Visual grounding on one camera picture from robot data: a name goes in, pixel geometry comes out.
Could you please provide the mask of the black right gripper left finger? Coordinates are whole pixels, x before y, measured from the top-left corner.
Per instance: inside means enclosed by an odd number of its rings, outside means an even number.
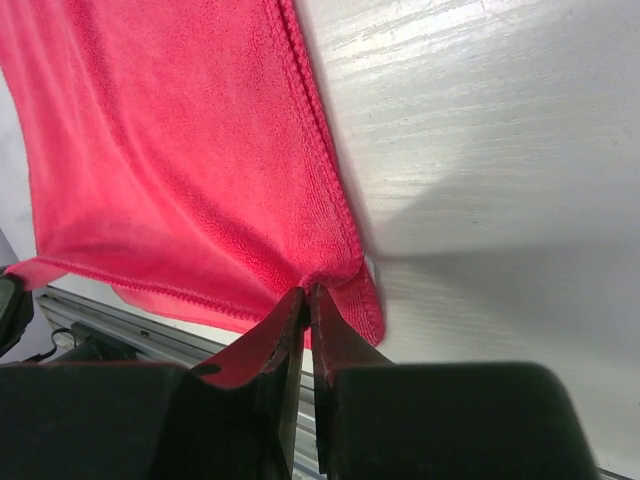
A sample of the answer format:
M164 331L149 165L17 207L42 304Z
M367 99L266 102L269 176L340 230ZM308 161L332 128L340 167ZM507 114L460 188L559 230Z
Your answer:
M1 370L5 479L288 479L304 293L193 368L52 362Z

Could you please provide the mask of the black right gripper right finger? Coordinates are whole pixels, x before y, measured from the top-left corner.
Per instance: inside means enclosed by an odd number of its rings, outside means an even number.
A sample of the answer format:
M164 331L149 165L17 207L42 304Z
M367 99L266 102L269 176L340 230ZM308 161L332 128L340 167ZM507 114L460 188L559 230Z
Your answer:
M320 471L330 479L594 479L573 403L528 362L396 364L309 294Z

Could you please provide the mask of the pink microfiber towel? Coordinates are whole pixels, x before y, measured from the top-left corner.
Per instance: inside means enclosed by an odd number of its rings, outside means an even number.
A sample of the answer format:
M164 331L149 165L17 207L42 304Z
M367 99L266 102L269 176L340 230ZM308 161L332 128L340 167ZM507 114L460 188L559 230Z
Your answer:
M35 255L151 313L243 333L326 286L365 340L382 309L289 1L5 1Z

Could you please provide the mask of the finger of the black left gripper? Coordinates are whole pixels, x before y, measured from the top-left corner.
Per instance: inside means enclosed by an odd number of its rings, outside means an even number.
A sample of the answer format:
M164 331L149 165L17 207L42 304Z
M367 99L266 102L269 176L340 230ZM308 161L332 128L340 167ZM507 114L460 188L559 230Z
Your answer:
M1 344L0 354L4 357L24 335L34 317L32 292L25 281L17 275L1 274Z

